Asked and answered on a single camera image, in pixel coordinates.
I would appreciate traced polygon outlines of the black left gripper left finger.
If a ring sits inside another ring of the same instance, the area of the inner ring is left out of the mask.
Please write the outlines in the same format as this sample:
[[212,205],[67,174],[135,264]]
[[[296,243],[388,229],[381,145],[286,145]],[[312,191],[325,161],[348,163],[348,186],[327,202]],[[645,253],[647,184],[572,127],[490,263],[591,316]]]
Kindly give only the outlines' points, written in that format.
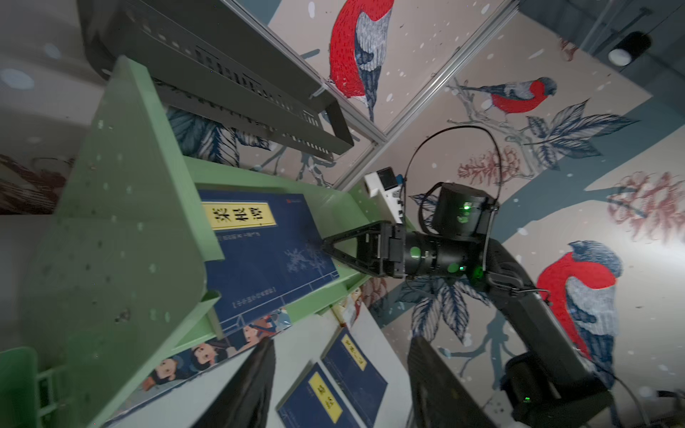
[[266,427],[275,371],[275,344],[265,338],[192,428]]

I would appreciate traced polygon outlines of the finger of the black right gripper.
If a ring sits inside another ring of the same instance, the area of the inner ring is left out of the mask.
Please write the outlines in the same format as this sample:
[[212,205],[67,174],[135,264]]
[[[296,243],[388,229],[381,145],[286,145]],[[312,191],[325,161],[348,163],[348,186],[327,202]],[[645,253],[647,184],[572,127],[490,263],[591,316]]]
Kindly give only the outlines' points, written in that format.
[[323,240],[322,250],[342,264],[369,276],[383,276],[381,221],[354,228]]

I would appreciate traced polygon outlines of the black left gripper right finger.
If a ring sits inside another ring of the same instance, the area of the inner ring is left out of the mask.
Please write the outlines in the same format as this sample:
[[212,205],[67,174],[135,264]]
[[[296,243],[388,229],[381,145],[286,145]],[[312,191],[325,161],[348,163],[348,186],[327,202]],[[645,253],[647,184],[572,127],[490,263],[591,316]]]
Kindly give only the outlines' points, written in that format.
[[408,354],[412,410],[409,427],[494,427],[465,387],[422,336]]

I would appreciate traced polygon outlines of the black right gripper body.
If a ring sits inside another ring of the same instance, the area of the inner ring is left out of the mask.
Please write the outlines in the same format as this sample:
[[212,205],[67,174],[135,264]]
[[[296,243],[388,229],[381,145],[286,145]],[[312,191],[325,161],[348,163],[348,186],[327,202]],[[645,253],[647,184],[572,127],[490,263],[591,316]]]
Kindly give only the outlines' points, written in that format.
[[403,278],[405,276],[405,226],[389,221],[378,221],[370,225],[370,235],[376,243],[376,249],[372,251],[371,258],[373,275]]

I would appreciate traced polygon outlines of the colourful cartoon cover book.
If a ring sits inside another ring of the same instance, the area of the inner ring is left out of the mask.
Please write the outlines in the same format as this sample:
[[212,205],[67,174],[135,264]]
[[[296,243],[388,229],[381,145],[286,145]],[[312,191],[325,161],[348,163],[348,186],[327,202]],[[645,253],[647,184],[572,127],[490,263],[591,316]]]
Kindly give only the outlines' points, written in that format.
[[153,369],[114,415],[105,422],[115,426],[126,416],[144,408],[162,396],[191,382],[194,378],[249,351],[260,340],[273,337],[291,326],[289,314],[276,310],[251,324],[228,333],[222,339],[212,339],[173,355]]

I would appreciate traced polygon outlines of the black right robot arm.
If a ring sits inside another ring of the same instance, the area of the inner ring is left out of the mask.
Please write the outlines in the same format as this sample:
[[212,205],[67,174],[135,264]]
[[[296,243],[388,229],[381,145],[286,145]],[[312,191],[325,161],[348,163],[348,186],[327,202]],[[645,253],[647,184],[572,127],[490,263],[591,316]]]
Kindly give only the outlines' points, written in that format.
[[435,292],[417,298],[408,355],[412,427],[490,427],[492,419],[432,348],[442,321],[465,324],[457,283],[466,280],[509,322],[526,352],[505,367],[501,390],[514,421],[529,427],[580,427],[607,408],[612,395],[554,317],[547,291],[491,236],[499,202],[482,190],[440,182],[431,219],[419,231],[403,222],[378,221],[332,235],[324,252],[374,277],[437,279]]

